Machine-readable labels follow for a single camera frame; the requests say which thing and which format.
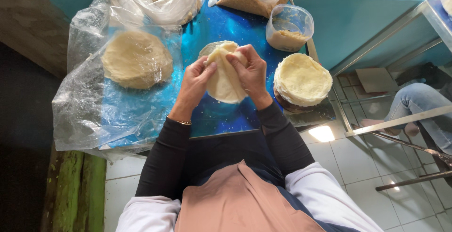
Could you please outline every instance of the stack of dough wrappers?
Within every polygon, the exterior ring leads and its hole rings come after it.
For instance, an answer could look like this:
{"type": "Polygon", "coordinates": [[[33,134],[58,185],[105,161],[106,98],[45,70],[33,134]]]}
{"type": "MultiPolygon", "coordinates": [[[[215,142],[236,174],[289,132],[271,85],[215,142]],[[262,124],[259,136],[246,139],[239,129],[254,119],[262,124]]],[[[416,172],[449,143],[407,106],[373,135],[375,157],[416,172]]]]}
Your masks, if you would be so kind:
{"type": "Polygon", "coordinates": [[[299,107],[319,104],[328,95],[332,84],[330,73],[305,54],[295,53],[286,57],[275,71],[274,89],[285,101],[299,107]]]}

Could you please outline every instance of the wrist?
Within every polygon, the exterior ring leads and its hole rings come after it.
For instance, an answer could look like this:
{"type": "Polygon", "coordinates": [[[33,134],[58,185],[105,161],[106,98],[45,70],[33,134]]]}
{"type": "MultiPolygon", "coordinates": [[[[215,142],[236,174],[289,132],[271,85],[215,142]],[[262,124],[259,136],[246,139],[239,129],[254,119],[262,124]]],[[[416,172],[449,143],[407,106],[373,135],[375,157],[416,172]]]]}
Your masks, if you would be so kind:
{"type": "Polygon", "coordinates": [[[263,94],[259,96],[250,96],[257,110],[261,110],[270,106],[273,102],[272,96],[265,91],[263,94]]]}
{"type": "Polygon", "coordinates": [[[168,117],[175,121],[190,121],[192,117],[193,109],[189,108],[186,103],[179,102],[176,100],[171,112],[168,114],[168,117]]]}

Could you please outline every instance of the dough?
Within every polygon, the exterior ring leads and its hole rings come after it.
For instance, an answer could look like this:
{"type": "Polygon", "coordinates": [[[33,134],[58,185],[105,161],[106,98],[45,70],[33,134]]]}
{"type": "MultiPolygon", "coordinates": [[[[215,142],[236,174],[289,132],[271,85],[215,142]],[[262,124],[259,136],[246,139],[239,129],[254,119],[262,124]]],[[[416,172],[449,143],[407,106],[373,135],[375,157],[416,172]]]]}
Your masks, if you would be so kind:
{"type": "Polygon", "coordinates": [[[309,107],[326,98],[333,84],[330,73],[305,54],[292,54],[278,64],[274,87],[288,102],[309,107]]]}
{"type": "Polygon", "coordinates": [[[291,32],[289,30],[275,31],[270,37],[267,37],[267,42],[275,49],[297,52],[310,39],[309,36],[304,36],[300,32],[291,32]]]}
{"type": "Polygon", "coordinates": [[[207,44],[200,52],[199,57],[209,56],[204,65],[216,62],[217,71],[207,82],[207,93],[214,99],[224,103],[240,103],[248,95],[243,90],[237,72],[226,60],[227,54],[234,54],[240,62],[248,67],[246,57],[240,52],[234,52],[239,45],[232,41],[222,41],[207,44]]]}
{"type": "Polygon", "coordinates": [[[119,34],[101,57],[105,77],[123,87],[148,89],[173,73],[173,58],[160,39],[143,31],[119,34]]]}

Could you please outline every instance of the blue jeans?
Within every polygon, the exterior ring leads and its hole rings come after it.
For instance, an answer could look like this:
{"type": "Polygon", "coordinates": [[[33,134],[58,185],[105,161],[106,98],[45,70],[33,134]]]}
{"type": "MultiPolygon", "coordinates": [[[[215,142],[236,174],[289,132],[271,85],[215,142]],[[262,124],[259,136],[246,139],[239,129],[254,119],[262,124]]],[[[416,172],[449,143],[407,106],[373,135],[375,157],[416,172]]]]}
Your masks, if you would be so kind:
{"type": "MultiPolygon", "coordinates": [[[[452,102],[429,85],[411,84],[397,92],[385,122],[448,105],[452,105],[452,102]]],[[[423,119],[420,122],[437,146],[452,155],[452,113],[423,119]]],[[[393,128],[403,129],[406,125],[401,124],[393,128]]]]}

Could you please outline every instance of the green wooden beam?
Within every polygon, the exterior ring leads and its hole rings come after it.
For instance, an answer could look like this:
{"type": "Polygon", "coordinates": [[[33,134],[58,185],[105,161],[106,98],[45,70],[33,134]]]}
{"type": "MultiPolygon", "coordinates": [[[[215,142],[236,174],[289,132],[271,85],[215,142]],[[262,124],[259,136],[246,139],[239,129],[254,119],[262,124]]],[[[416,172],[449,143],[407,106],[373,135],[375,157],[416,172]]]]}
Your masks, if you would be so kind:
{"type": "Polygon", "coordinates": [[[106,161],[53,147],[41,231],[104,230],[106,161]]]}

